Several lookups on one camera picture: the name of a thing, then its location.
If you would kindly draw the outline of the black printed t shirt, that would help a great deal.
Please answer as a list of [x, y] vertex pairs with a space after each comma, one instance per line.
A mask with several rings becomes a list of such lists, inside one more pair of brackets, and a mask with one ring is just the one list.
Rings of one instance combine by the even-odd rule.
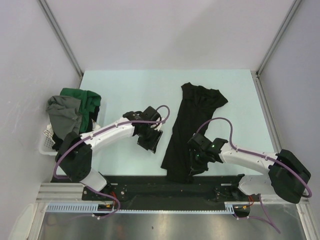
[[217, 89], [207, 89], [185, 83], [181, 86], [182, 101], [172, 127], [172, 134], [165, 151], [161, 168], [166, 170], [166, 179], [182, 184], [193, 182], [188, 141], [214, 112], [228, 103]]

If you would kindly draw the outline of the white plastic laundry basket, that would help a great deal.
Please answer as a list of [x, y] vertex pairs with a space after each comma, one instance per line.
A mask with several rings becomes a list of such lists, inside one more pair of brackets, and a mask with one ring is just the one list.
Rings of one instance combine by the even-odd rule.
[[52, 149], [52, 146], [55, 144], [53, 141], [53, 129], [52, 125], [49, 123], [46, 129], [42, 132], [40, 143], [38, 146], [39, 153], [46, 156], [56, 156], [57, 151]]

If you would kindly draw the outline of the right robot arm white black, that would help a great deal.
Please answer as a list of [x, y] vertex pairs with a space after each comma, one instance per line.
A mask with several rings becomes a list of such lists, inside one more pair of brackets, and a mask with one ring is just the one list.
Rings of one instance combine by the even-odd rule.
[[234, 146], [230, 140], [216, 138], [210, 141], [201, 133], [188, 141], [190, 173], [200, 174], [208, 170], [208, 163], [238, 165], [259, 173], [244, 175], [230, 188], [231, 196], [242, 201], [249, 195], [278, 195], [281, 199], [298, 204], [306, 197], [304, 192], [311, 173], [289, 150], [279, 153], [254, 152]]

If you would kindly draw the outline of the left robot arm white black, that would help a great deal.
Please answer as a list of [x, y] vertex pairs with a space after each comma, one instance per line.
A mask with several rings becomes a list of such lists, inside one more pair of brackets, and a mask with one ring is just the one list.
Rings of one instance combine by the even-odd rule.
[[81, 183], [100, 200], [110, 196], [108, 180], [92, 168], [93, 155], [102, 148], [120, 140], [137, 136], [137, 144], [147, 151], [156, 152], [166, 121], [157, 109], [148, 106], [144, 111], [129, 111], [115, 122], [91, 132], [70, 132], [62, 142], [56, 157], [55, 168], [61, 168], [66, 178]]

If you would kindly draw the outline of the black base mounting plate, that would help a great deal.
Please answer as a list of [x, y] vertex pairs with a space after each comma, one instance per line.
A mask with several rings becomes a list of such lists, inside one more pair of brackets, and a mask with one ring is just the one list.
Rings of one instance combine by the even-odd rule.
[[100, 192], [83, 183], [53, 178], [40, 192], [50, 213], [80, 213], [98, 219], [113, 214], [231, 214], [247, 217], [253, 204], [285, 201], [276, 194], [259, 195], [239, 190], [243, 174], [197, 176], [193, 183], [171, 182], [165, 176], [108, 176]]

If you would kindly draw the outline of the green t shirt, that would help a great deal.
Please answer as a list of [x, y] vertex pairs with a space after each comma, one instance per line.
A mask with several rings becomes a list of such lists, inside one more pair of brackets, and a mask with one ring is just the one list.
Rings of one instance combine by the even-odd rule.
[[100, 111], [102, 97], [93, 91], [75, 88], [63, 88], [61, 96], [69, 96], [80, 100], [78, 112], [82, 115], [79, 133], [87, 133], [93, 130], [92, 121], [96, 122]]

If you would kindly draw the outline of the grey t shirt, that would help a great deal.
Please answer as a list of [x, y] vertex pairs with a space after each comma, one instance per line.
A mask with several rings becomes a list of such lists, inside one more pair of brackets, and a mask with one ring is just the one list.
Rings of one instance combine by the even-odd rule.
[[70, 132], [80, 131], [82, 114], [79, 112], [81, 100], [72, 96], [55, 95], [46, 103], [46, 112], [53, 129], [53, 133], [61, 140]]

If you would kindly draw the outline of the right aluminium frame rail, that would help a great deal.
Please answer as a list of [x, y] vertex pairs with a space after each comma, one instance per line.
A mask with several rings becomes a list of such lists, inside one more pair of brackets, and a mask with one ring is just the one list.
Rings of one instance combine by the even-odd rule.
[[281, 149], [283, 148], [281, 140], [280, 140], [280, 135], [277, 131], [276, 128], [276, 124], [274, 121], [274, 118], [272, 116], [272, 112], [267, 100], [267, 96], [266, 96], [266, 92], [263, 88], [262, 82], [260, 77], [258, 76], [258, 74], [255, 71], [251, 71], [251, 77], [253, 80], [253, 84], [255, 86], [255, 90], [257, 92], [257, 96], [260, 102], [260, 106], [262, 109], [262, 113], [264, 116], [264, 120], [266, 123], [266, 127], [270, 136], [270, 140], [272, 143], [272, 147], [275, 151], [277, 151], [278, 153], [281, 151]]

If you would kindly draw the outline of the right aluminium corner post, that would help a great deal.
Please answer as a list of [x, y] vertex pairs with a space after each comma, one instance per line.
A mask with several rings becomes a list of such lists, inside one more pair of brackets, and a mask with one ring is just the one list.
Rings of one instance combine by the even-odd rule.
[[278, 31], [276, 32], [267, 52], [265, 53], [264, 57], [262, 58], [261, 63], [259, 64], [255, 74], [257, 77], [260, 77], [263, 73], [267, 63], [270, 61], [272, 55], [274, 54], [275, 50], [277, 49], [279, 43], [281, 42], [282, 38], [284, 37], [287, 29], [289, 28], [290, 24], [292, 23], [295, 15], [297, 14], [299, 8], [301, 7], [304, 0], [294, 0], [285, 15]]

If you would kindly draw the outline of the aluminium corner post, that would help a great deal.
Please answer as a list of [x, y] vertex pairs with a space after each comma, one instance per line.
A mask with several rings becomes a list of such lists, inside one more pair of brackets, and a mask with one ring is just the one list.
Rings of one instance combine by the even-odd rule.
[[281, 42], [282, 38], [284, 37], [287, 29], [289, 28], [290, 24], [292, 23], [295, 15], [297, 14], [299, 8], [301, 7], [304, 0], [294, 0], [285, 15], [278, 31], [276, 32], [267, 52], [265, 53], [264, 57], [262, 58], [261, 63], [259, 64], [255, 74], [257, 77], [260, 77], [263, 73], [267, 63], [270, 61], [272, 55], [274, 54], [275, 50], [277, 49], [279, 43]]
[[70, 61], [72, 67], [74, 68], [75, 72], [79, 76], [80, 79], [83, 78], [84, 72], [82, 71], [80, 64], [78, 63], [75, 54], [70, 47], [67, 38], [65, 37], [53, 11], [51, 10], [47, 0], [37, 0], [40, 9], [42, 10], [44, 16], [46, 17], [50, 27], [52, 28], [53, 33], [57, 37], [63, 51], [65, 52], [68, 60]]

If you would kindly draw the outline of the left aluminium corner post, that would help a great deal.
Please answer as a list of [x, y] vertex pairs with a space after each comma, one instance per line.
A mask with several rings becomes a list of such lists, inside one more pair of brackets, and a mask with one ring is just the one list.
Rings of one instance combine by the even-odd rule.
[[72, 67], [74, 68], [75, 72], [79, 76], [80, 79], [83, 78], [84, 72], [82, 71], [80, 64], [78, 63], [75, 54], [70, 47], [67, 38], [65, 37], [53, 11], [51, 10], [47, 0], [37, 0], [40, 9], [42, 10], [44, 16], [46, 17], [50, 27], [52, 28], [53, 33], [57, 37], [63, 51], [65, 52], [68, 60], [70, 61]]

